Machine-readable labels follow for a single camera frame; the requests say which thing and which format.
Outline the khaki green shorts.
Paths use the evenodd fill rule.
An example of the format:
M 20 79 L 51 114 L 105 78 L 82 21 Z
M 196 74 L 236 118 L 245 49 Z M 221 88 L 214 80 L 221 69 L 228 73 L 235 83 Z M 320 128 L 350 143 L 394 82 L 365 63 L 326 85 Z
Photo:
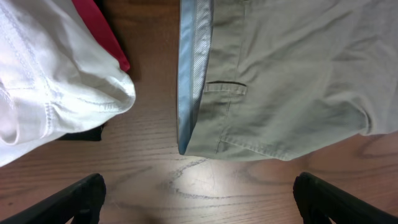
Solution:
M 397 131 L 396 0 L 180 5 L 178 151 L 289 161 Z

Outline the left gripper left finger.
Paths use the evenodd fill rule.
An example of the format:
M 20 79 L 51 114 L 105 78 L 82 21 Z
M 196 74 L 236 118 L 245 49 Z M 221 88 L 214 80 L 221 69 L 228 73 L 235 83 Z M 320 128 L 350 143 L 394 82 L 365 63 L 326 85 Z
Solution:
M 1 224 L 98 224 L 105 196 L 103 176 L 91 174 Z

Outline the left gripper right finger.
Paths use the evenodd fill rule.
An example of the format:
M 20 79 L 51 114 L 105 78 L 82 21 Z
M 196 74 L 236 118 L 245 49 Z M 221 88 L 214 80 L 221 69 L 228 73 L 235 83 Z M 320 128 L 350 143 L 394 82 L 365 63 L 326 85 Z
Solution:
M 308 172 L 295 178 L 293 194 L 304 224 L 397 224 L 397 217 Z

